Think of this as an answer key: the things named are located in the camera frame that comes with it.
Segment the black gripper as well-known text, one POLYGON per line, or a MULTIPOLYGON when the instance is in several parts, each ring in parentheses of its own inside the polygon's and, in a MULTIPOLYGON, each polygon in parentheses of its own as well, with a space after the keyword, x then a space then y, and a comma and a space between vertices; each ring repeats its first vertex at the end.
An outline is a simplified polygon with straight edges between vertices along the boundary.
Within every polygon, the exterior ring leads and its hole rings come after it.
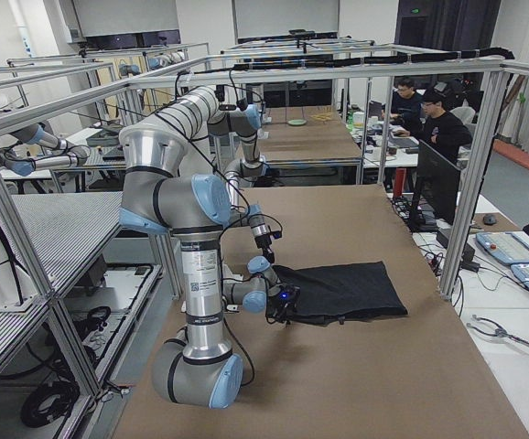
POLYGON ((281 230, 272 230, 266 223, 261 223, 253 226, 253 236, 256 246, 262 250, 263 256, 270 263, 275 262, 275 253, 271 248, 272 239, 280 239, 282 237, 281 230))
POLYGON ((288 323, 297 311, 300 288, 295 285, 280 285, 267 298, 265 317, 269 323, 288 323))

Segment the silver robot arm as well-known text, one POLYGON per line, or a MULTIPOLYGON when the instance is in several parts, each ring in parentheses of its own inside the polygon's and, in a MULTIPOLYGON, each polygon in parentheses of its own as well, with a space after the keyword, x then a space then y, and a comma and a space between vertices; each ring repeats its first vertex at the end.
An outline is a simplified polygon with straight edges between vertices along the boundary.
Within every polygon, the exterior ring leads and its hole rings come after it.
POLYGON ((201 86, 123 129, 126 171, 119 220, 130 230, 167 235, 180 243, 186 324, 157 353, 152 381, 163 398, 212 409, 230 406, 242 385, 243 361, 224 330, 227 305, 287 320, 299 288, 281 281, 271 242, 277 233, 261 209, 239 209, 238 181, 264 172, 257 147, 258 111, 225 109, 216 90, 201 86), (184 167, 194 139, 203 133, 235 133, 244 156, 223 177, 207 167, 184 167), (230 227, 251 229, 261 254, 249 261, 250 278, 227 279, 221 266, 221 235, 230 227))
MULTIPOLYGON (((189 91, 178 99, 180 103, 190 103, 198 98, 201 103, 207 103, 205 114, 195 111, 200 118, 200 124, 207 128, 207 133, 215 137, 235 134, 238 137, 243 155, 234 159, 222 171, 227 184, 231 203, 241 196, 240 183, 244 179, 260 177, 265 173, 266 162, 258 146, 258 134, 261 130, 261 113, 254 104, 240 100, 235 104, 225 101, 223 87, 198 87, 189 91)), ((232 221, 233 226, 247 225, 251 228, 256 246, 261 250, 264 259, 270 263, 275 261, 272 250, 272 240, 282 236, 281 230, 272 230, 266 223, 261 208, 254 204, 245 208, 232 221)))

